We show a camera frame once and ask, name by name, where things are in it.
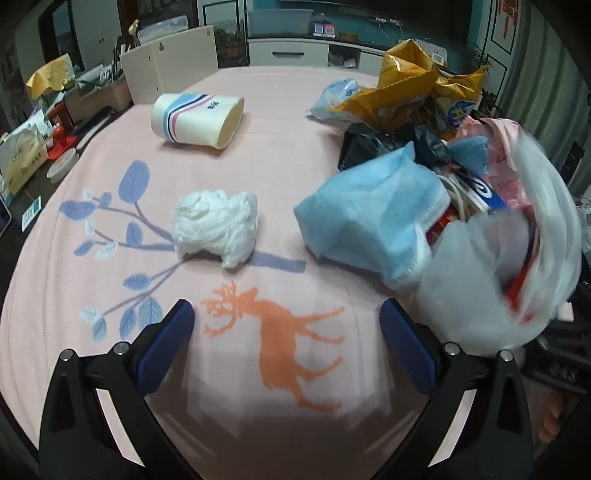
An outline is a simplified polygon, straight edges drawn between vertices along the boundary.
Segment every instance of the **red object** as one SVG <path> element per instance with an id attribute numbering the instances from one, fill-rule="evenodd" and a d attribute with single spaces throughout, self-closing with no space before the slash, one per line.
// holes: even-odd
<path id="1" fill-rule="evenodd" d="M 72 120 L 70 119 L 70 115 L 68 114 L 68 110 L 66 110 L 64 102 L 58 103 L 54 108 L 49 110 L 47 112 L 47 118 L 54 127 L 56 125 L 64 127 L 66 135 L 74 130 L 74 125 L 72 124 Z"/>
<path id="2" fill-rule="evenodd" d="M 433 246 L 435 241 L 443 232 L 443 229 L 446 227 L 448 223 L 452 223 L 460 218 L 460 214 L 458 213 L 457 209 L 452 205 L 448 207 L 448 209 L 441 215 L 440 219 L 435 222 L 435 225 L 431 227 L 431 229 L 427 232 L 427 243 L 430 247 Z"/>
<path id="3" fill-rule="evenodd" d="M 75 135 L 67 137 L 66 132 L 61 125 L 55 128 L 52 137 L 53 147 L 47 153 L 47 157 L 51 161 L 56 161 L 66 150 L 75 147 L 78 144 L 78 137 Z"/>

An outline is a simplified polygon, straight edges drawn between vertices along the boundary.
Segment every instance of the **black plastic bag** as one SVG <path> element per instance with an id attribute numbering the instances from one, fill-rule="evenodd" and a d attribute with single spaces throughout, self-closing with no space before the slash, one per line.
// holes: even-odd
<path id="1" fill-rule="evenodd" d="M 340 148 L 339 170 L 361 165 L 396 148 L 387 135 L 372 130 L 366 124 L 352 124 L 345 132 Z"/>
<path id="2" fill-rule="evenodd" d="M 396 149 L 414 142 L 415 162 L 427 168 L 438 162 L 453 162 L 452 152 L 428 125 L 404 124 L 390 134 L 390 140 Z"/>

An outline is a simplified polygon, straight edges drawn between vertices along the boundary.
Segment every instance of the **paper cup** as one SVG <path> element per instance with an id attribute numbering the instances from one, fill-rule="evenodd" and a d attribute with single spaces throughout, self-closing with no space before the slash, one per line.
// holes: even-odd
<path id="1" fill-rule="evenodd" d="M 152 130 L 169 142 L 222 149 L 238 130 L 243 111 L 243 97 L 165 93 L 152 109 Z"/>

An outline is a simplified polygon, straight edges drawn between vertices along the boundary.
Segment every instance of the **blue gripper pad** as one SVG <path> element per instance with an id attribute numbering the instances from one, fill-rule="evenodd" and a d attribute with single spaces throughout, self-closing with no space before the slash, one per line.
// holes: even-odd
<path id="1" fill-rule="evenodd" d="M 386 300 L 379 312 L 379 324 L 386 340 L 392 345 L 404 368 L 420 393 L 431 395 L 437 390 L 437 368 L 435 360 L 423 346 L 420 338 L 408 324 L 411 321 L 402 307 L 392 300 Z"/>
<path id="2" fill-rule="evenodd" d="M 195 324 L 193 306 L 186 300 L 179 300 L 177 305 L 162 320 L 165 325 L 137 363 L 135 386 L 142 395 L 158 390 L 178 351 L 193 331 Z M 159 324 L 149 325 L 146 329 L 159 326 Z"/>

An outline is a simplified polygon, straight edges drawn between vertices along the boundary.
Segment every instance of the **deer print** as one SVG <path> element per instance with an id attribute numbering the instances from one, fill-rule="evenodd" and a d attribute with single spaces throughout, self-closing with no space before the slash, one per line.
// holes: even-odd
<path id="1" fill-rule="evenodd" d="M 328 338 L 312 332 L 307 325 L 312 322 L 337 316 L 345 311 L 343 307 L 332 312 L 296 317 L 288 309 L 269 300 L 256 300 L 258 288 L 236 295 L 236 284 L 222 285 L 213 291 L 222 298 L 217 300 L 203 300 L 201 303 L 213 317 L 229 316 L 230 322 L 218 329 L 205 327 L 204 333 L 209 338 L 222 335 L 236 324 L 243 314 L 252 315 L 261 320 L 261 353 L 259 369 L 262 382 L 266 388 L 279 388 L 293 394 L 298 406 L 330 412 L 341 408 L 341 403 L 316 404 L 306 399 L 297 377 L 308 382 L 337 368 L 342 358 L 337 358 L 331 365 L 321 370 L 307 370 L 298 364 L 294 358 L 296 354 L 296 334 L 305 335 L 317 342 L 340 345 L 343 338 Z"/>

